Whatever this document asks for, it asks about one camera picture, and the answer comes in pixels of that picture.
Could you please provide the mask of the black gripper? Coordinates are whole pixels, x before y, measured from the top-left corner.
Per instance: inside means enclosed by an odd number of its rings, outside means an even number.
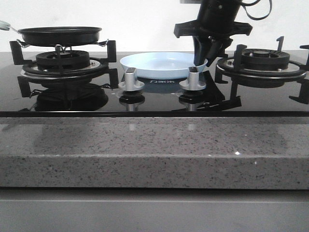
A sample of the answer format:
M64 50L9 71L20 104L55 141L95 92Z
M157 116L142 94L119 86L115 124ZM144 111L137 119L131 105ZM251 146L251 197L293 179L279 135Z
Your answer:
M200 66L207 60L209 67L217 57L225 58L233 40L228 38L236 34L250 35L252 26L249 23L236 22L241 1L203 0L196 20L175 25L174 35L193 36L194 64ZM208 37L217 40L208 49Z

